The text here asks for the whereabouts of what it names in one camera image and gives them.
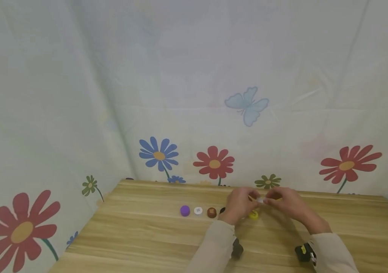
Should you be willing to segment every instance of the forearm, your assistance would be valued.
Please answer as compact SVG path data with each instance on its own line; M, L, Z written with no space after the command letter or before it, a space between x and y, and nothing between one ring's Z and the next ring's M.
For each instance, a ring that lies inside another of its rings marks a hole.
M329 223L317 213L306 216L302 223L311 234L309 244L317 256L317 273L358 273L352 255Z
M222 273L231 258L235 239L233 225L213 222L185 273Z
M358 273L352 255L337 234L311 235L309 244L317 255L317 273Z

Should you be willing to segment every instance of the finger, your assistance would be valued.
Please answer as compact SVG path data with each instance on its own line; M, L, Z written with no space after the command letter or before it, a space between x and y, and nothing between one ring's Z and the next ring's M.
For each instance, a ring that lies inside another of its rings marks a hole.
M259 202L256 200L248 202L248 207L249 207L250 211L257 209L259 207Z
M277 201L276 199L267 198L264 200L264 203L269 205L269 206L275 207L278 210L281 210L281 208L282 208L282 201Z
M253 199L257 199L257 198L261 197L261 194L253 188L252 188L252 191L249 192L248 195L250 195Z
M272 199L280 199L286 192L286 188L283 187L274 187L271 190L268 191L268 193L265 195L266 198L272 198Z
M247 195L250 195L254 199L257 199L258 197L261 196L260 193L256 189L254 189L254 188L242 187L241 189L244 191L244 193L246 193Z

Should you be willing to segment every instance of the beige sleeve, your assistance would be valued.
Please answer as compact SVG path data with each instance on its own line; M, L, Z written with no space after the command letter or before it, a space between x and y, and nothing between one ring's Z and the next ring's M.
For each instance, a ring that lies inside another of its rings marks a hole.
M213 222L185 273L222 273L231 258L235 239L234 226Z
M352 255L337 234L311 235L309 244L317 255L317 273L358 273Z

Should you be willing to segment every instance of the purple bottle cap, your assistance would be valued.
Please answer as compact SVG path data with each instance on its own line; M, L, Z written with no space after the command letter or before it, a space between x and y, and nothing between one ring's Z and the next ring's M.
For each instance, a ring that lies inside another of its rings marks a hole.
M182 206L181 208L180 208L180 214L182 215L182 216L188 216L189 215L189 213L190 213L191 211L189 210L189 207L188 206Z

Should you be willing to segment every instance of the white bottle cap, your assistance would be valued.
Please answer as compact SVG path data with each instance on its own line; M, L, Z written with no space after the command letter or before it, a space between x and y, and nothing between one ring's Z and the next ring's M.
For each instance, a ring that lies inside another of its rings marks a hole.
M200 214L203 213L203 209L200 208L200 207L196 207L196 208L194 209L194 213L195 213L196 215L200 215Z

